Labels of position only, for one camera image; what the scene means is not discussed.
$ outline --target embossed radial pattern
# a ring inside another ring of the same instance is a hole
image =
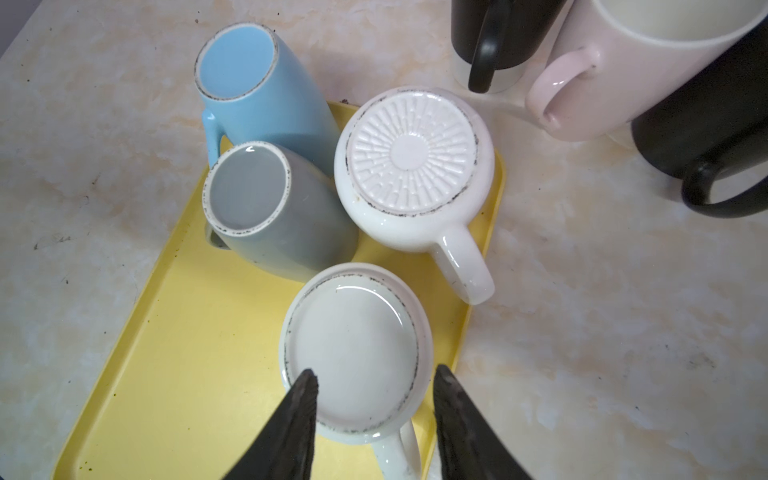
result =
[[[347,147],[356,189],[392,214],[448,203],[472,176],[477,157],[468,118],[447,98],[404,91],[372,105]]]

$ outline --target blue mug handle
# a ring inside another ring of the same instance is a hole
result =
[[[219,161],[219,148],[221,138],[224,136],[224,129],[214,113],[207,108],[203,110],[203,128],[205,129],[205,143],[208,146],[208,167],[213,167]]]

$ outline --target pink mug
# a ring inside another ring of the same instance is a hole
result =
[[[525,106],[589,140],[654,106],[768,15],[768,0],[575,0]]]

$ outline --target cup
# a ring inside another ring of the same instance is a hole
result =
[[[768,0],[575,0],[525,99],[555,138],[632,120],[768,15]]]
[[[710,204],[717,178],[768,161],[768,20],[701,73],[632,121],[642,156],[684,179],[682,198],[713,217],[742,217],[768,208],[768,179]]]
[[[286,391],[304,369],[317,375],[317,432],[370,443],[386,480],[418,480],[411,417],[432,376],[432,333],[413,291],[368,263],[332,266],[312,278],[280,333]]]
[[[357,227],[333,182],[305,158],[263,141],[236,145],[214,164],[203,212],[209,243],[290,280],[306,282],[349,261],[357,248]]]
[[[209,166],[226,135],[233,144],[283,145],[333,175],[339,127],[315,82],[274,31],[257,23],[224,28],[200,50],[194,78],[205,103]]]
[[[476,305],[495,286],[467,225],[488,196],[494,162],[488,128],[466,102],[400,87],[349,120],[334,178],[358,227],[390,248],[429,252],[456,294]]]
[[[452,69],[477,93],[498,93],[525,71],[565,0],[453,0]]]

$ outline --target yellow tray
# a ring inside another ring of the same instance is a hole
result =
[[[357,109],[329,105],[340,127]],[[65,443],[55,480],[221,478],[285,394],[277,343],[302,284],[205,242],[200,195],[206,173]],[[469,225],[483,254],[504,184],[497,154],[491,193]],[[414,289],[432,327],[435,366],[454,368],[471,309],[453,294],[430,256],[396,252],[361,234],[353,261],[383,266]],[[426,476],[435,448],[431,386],[413,422]],[[380,475],[369,446],[317,437],[313,478]]]

